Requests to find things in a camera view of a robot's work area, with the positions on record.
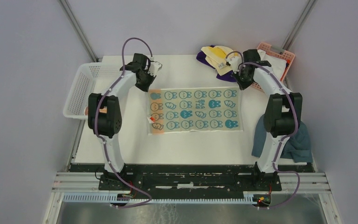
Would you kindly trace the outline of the white plastic basket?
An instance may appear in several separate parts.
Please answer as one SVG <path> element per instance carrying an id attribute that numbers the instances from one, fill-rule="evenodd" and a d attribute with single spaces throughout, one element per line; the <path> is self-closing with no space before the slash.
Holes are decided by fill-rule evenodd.
<path id="1" fill-rule="evenodd" d="M 85 115 L 88 98 L 92 93 L 105 93 L 121 71 L 120 66 L 112 63 L 85 63 L 75 75 L 63 108 L 63 115 L 72 119 L 87 119 Z"/>

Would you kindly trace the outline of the teal bunny pattern towel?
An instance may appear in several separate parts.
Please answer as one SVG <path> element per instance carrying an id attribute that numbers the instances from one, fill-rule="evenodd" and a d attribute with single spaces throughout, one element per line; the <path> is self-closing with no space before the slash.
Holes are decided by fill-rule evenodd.
<path id="1" fill-rule="evenodd" d="M 241 131 L 238 87 L 152 89 L 149 134 Z"/>

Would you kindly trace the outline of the cream rabbit text towel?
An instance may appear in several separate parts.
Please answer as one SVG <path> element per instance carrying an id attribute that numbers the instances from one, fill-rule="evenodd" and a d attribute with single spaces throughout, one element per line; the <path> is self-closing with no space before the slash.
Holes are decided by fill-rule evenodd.
<path id="1" fill-rule="evenodd" d="M 89 114 L 89 107 L 87 106 L 84 110 L 84 115 L 88 116 L 88 114 Z"/>

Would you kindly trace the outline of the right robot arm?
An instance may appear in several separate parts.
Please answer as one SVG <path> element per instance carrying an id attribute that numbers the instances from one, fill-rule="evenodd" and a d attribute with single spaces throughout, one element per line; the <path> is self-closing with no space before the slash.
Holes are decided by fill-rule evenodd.
<path id="1" fill-rule="evenodd" d="M 255 190 L 263 190 L 269 185 L 268 176 L 276 177 L 279 172 L 277 163 L 283 148 L 299 129 L 303 97 L 299 92 L 292 92 L 275 76 L 269 61 L 261 60 L 256 49 L 244 51 L 239 56 L 226 56 L 225 61 L 241 90 L 258 84 L 268 96 L 263 116 L 266 139 L 262 154 L 255 163 L 254 175 L 250 178 Z"/>

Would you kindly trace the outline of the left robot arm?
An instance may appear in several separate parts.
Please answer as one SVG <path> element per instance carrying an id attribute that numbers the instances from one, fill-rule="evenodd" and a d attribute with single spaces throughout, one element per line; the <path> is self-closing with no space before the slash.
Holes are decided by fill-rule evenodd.
<path id="1" fill-rule="evenodd" d="M 118 78 L 105 92 L 91 93 L 88 97 L 88 127 L 102 146 L 104 169 L 107 173 L 113 173 L 110 183 L 115 189 L 122 190 L 128 184 L 128 177 L 121 173 L 125 162 L 118 133 L 123 124 L 122 110 L 129 90 L 135 86 L 148 92 L 161 69 L 162 64 L 153 57 L 136 53 L 131 62 L 121 67 Z"/>

